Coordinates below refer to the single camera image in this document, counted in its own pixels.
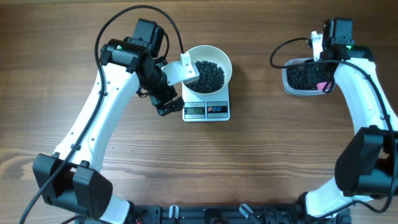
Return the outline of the white bowl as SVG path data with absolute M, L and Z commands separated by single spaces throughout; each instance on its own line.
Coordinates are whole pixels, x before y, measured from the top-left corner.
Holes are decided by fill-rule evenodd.
M 224 85 L 229 85 L 232 77 L 232 63 L 229 57 L 219 48 L 210 45 L 199 45 L 187 51 L 190 54 L 191 61 L 195 64 L 197 61 L 209 61 L 217 63 L 224 71 Z

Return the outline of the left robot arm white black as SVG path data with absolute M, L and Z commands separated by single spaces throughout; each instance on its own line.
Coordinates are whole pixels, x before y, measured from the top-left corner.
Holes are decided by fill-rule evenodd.
M 39 154 L 33 165 L 38 198 L 94 222 L 127 223 L 133 203 L 116 196 L 101 175 L 104 154 L 130 99 L 139 89 L 148 92 L 161 116 L 180 111 L 182 97 L 174 85 L 197 77 L 190 54 L 164 63 L 155 44 L 110 40 L 97 50 L 98 74 L 77 120 L 50 156 Z

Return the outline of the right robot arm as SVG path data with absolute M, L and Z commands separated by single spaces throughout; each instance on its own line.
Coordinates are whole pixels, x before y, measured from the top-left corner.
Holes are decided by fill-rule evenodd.
M 397 115 L 379 84 L 374 57 L 355 45 L 353 21 L 325 21 L 322 40 L 312 34 L 318 71 L 339 86 L 351 115 L 354 137 L 335 164 L 334 177 L 305 196 L 313 219 L 332 217 L 355 204 L 385 212 L 397 195 Z

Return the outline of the pink scoop blue handle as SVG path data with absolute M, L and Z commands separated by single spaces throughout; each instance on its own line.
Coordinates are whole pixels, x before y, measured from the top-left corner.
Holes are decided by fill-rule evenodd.
M 332 87 L 332 82 L 320 82 L 316 84 L 319 91 L 328 91 Z

